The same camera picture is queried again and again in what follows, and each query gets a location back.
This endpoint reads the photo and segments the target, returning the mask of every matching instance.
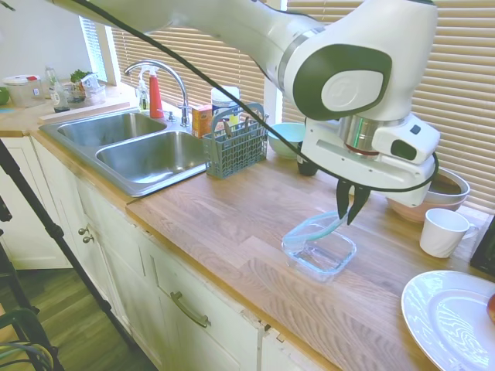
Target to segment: double sink basin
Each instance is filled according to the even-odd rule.
[[[137,110],[40,128],[130,196],[180,182],[206,166],[201,140]]]

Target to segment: plate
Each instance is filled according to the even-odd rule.
[[[423,352],[442,371],[495,370],[495,325],[486,313],[495,284],[470,274],[432,271],[402,292],[402,314]]]

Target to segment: red spray bottle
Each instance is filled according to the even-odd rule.
[[[149,117],[162,118],[162,98],[158,86],[158,77],[156,76],[157,67],[150,66],[149,71]]]

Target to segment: floor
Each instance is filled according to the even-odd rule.
[[[156,370],[139,348],[129,350],[75,271],[23,271],[20,279],[66,371]],[[15,307],[4,284],[0,303]]]

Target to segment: spray bottle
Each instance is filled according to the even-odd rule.
[[[141,68],[141,72],[139,73],[139,87],[136,89],[136,95],[139,100],[139,108],[141,111],[149,110],[149,91],[146,87],[145,81],[142,79],[142,75],[147,68],[147,66]]]
[[[148,66],[147,68],[149,71],[149,117],[162,118],[162,98],[160,97],[158,77],[156,76],[158,67]]]

